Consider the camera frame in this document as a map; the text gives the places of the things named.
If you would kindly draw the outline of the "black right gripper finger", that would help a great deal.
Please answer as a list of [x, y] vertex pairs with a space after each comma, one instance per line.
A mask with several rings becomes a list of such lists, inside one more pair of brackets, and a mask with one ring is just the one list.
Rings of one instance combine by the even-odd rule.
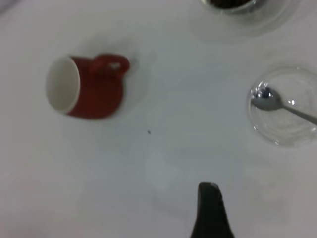
[[233, 238], [223, 197], [217, 184], [202, 182], [198, 186], [197, 217], [192, 238]]

